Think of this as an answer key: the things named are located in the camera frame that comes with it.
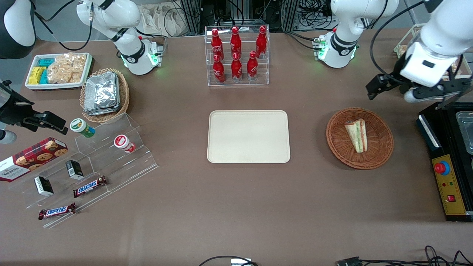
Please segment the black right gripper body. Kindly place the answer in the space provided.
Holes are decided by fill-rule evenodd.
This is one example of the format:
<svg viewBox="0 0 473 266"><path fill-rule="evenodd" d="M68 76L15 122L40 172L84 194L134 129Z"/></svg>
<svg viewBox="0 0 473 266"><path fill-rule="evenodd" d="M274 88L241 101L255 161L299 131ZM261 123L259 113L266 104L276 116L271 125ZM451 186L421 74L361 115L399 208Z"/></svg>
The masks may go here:
<svg viewBox="0 0 473 266"><path fill-rule="evenodd" d="M0 121L11 126L21 126L34 117L33 102L10 88L11 81L1 81Z"/></svg>

